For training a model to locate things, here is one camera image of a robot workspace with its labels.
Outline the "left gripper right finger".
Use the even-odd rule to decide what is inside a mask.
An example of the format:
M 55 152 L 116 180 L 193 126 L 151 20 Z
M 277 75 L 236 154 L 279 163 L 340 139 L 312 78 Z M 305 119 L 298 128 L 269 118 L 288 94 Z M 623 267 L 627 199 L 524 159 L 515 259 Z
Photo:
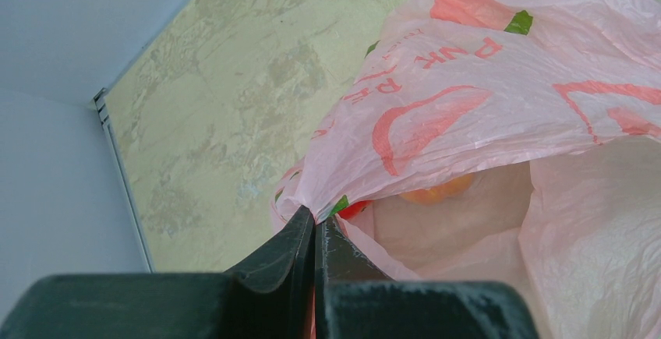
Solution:
M 315 328 L 317 338 L 371 338 L 369 325 L 384 314 L 380 284 L 389 281 L 348 239 L 332 217 L 316 226 Z

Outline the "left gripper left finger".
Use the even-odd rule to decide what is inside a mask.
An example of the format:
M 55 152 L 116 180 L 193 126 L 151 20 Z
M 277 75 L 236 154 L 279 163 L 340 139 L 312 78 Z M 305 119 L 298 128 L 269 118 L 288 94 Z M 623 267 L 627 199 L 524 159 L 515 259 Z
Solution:
M 315 220 L 300 207 L 289 222 L 223 275 L 223 338 L 308 338 Z

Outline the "pink plastic bag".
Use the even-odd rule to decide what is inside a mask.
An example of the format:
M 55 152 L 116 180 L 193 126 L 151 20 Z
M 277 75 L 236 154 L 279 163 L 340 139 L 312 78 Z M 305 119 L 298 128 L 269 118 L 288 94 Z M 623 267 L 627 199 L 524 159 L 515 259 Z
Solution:
M 408 0 L 270 218 L 364 200 L 342 230 L 396 280 L 502 281 L 542 337 L 659 337 L 660 4 Z

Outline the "red fake fruit in bag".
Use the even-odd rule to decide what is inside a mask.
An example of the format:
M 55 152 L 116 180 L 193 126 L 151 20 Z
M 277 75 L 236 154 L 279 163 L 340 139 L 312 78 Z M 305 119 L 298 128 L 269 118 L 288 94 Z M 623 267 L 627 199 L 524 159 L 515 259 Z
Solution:
M 372 200 L 364 200 L 360 202 L 353 203 L 352 205 L 340 210 L 338 216 L 344 220 L 351 220 L 356 217 L 358 214 L 362 213 L 367 207 L 373 203 Z

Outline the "orange fake fruit in bag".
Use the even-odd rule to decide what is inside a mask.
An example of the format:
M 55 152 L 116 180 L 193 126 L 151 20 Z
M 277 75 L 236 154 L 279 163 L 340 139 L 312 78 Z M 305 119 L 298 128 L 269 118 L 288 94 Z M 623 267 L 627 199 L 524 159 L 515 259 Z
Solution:
M 409 203 L 418 205 L 434 205 L 445 199 L 456 197 L 468 190 L 474 180 L 474 174 L 470 173 L 453 178 L 441 185 L 429 189 L 417 189 L 411 192 L 403 192 L 399 196 Z

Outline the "aluminium frame rail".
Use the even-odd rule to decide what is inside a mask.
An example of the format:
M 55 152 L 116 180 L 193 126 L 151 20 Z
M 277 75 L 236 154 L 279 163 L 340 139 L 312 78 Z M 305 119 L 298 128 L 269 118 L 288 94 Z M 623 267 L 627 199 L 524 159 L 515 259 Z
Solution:
M 115 131 L 111 123 L 111 117 L 108 110 L 107 102 L 105 100 L 109 92 L 110 90 L 108 88 L 102 88 L 94 96 L 92 100 L 92 104 L 97 112 L 97 116 L 99 118 L 101 128 L 104 132 L 104 135 L 108 141 L 109 148 L 111 150 L 111 157 L 120 181 L 122 197 L 125 200 L 125 205 L 127 207 L 129 216 L 131 218 L 130 220 L 131 226 L 133 232 L 135 233 L 136 240 L 138 242 L 138 246 L 140 250 L 140 258 L 143 261 L 147 272 L 153 273 L 155 271 L 154 262 L 152 260 L 149 245 L 147 243 L 147 238 L 143 230 L 142 221 L 140 220 L 133 191 L 130 187 L 129 176 L 125 169 L 125 165 L 121 156 L 118 139 L 115 135 Z

